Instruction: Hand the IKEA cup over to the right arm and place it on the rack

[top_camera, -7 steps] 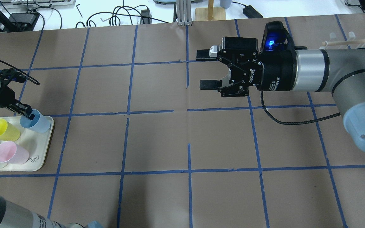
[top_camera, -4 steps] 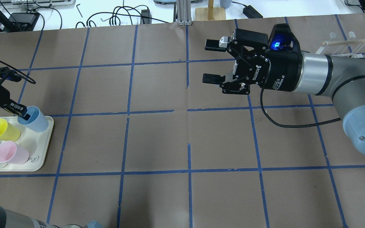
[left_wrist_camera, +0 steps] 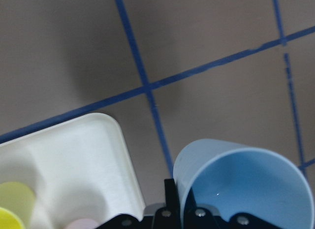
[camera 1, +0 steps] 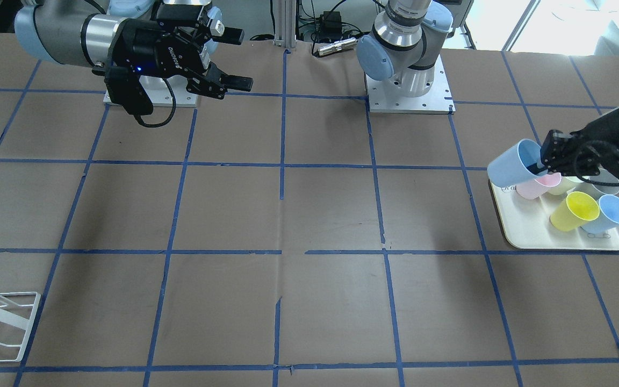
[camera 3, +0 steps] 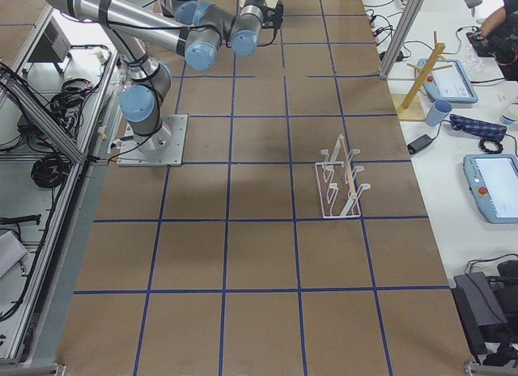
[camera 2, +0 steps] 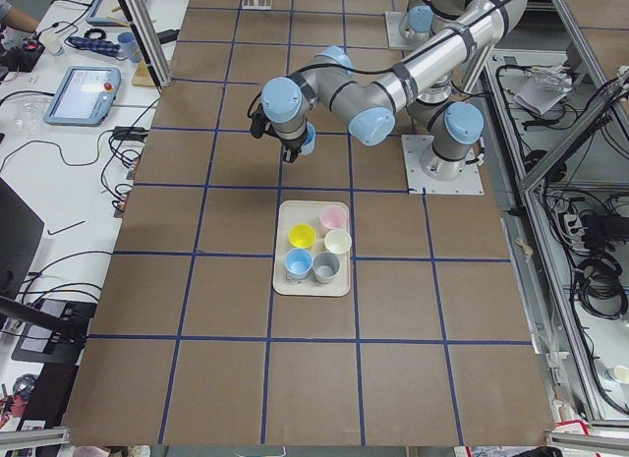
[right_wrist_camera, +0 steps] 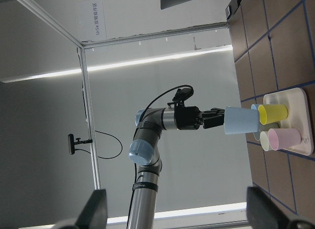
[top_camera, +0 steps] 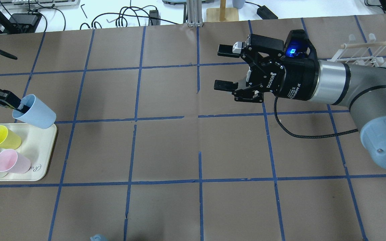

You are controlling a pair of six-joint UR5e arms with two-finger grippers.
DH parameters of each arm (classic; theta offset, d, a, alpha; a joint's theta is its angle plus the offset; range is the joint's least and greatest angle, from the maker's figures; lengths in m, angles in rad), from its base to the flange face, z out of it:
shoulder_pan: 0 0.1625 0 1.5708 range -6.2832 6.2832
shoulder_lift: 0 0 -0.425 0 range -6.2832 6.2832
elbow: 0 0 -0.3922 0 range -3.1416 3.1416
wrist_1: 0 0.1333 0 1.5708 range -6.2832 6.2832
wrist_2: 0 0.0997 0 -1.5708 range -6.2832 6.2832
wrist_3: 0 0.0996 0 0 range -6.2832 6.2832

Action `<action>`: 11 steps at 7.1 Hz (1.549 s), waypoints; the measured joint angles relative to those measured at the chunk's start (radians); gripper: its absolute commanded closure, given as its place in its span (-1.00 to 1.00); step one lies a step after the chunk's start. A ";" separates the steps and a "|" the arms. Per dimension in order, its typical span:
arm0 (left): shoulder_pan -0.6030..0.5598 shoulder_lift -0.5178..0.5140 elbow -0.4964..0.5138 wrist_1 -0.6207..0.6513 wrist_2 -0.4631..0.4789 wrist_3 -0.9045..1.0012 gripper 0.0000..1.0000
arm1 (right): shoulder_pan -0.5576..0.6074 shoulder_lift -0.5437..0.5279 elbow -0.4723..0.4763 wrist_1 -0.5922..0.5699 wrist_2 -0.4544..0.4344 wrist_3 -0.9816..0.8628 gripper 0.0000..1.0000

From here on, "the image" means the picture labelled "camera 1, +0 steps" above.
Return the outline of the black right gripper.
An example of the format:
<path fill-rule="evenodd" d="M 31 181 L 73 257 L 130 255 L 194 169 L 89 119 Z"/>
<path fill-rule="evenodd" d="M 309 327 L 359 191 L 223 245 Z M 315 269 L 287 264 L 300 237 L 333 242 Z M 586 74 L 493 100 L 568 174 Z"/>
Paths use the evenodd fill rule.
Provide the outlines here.
<path fill-rule="evenodd" d="M 209 41 L 240 46 L 244 31 L 219 19 L 93 19 L 92 71 L 106 84 L 137 84 L 142 76 L 187 80 L 192 95 L 224 99 L 229 90 L 251 91 L 251 77 L 208 67 Z"/>

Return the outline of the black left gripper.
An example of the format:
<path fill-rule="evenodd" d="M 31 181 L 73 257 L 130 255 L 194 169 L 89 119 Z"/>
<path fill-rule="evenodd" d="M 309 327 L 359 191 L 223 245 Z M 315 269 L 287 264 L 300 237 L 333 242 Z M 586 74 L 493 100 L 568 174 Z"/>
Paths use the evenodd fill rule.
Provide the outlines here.
<path fill-rule="evenodd" d="M 538 176 L 548 172 L 589 181 L 600 175 L 600 167 L 619 181 L 619 108 L 580 131 L 550 130 L 541 145 L 541 162 L 531 164 L 530 173 Z"/>

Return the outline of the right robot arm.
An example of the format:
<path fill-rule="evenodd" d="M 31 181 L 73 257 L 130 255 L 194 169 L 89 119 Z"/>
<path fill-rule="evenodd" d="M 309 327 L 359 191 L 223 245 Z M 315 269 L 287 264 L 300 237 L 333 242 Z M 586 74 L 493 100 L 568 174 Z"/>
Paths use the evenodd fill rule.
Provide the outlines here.
<path fill-rule="evenodd" d="M 241 29 L 227 27 L 210 1 L 42 1 L 23 7 L 15 34 L 38 59 L 90 68 L 105 79 L 115 104 L 147 98 L 142 77 L 186 79 L 186 91 L 222 99 L 250 91 L 253 79 L 224 73 L 211 60 L 220 42 L 239 46 Z"/>

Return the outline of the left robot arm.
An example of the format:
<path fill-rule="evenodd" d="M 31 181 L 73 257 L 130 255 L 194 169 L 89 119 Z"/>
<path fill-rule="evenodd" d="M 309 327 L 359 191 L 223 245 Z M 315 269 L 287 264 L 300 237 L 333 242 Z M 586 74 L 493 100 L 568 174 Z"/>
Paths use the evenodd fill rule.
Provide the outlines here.
<path fill-rule="evenodd" d="M 357 44 L 364 73 L 376 81 L 392 79 L 406 69 L 427 71 L 449 33 L 450 12 L 430 1 L 390 1 L 376 16 L 372 30 Z M 583 129 L 565 134 L 552 130 L 543 144 L 523 139 L 497 156 L 487 168 L 492 184 L 506 187 L 548 173 L 595 183 L 600 168 L 616 177 L 619 187 L 619 108 Z"/>

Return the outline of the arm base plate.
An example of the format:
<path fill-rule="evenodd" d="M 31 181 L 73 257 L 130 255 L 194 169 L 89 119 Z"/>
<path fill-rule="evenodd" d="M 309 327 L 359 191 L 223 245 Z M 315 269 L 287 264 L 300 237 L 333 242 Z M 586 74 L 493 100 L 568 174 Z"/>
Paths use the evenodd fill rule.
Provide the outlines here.
<path fill-rule="evenodd" d="M 186 90 L 188 79 L 184 76 L 175 75 L 167 79 L 175 95 L 175 103 L 178 108 L 196 108 L 200 96 L 189 93 Z M 141 76 L 140 83 L 145 89 L 146 95 L 155 107 L 171 107 L 172 98 L 161 78 Z"/>
<path fill-rule="evenodd" d="M 365 75 L 364 80 L 371 112 L 452 114 L 456 111 L 440 55 L 432 68 L 406 68 L 382 81 Z"/>

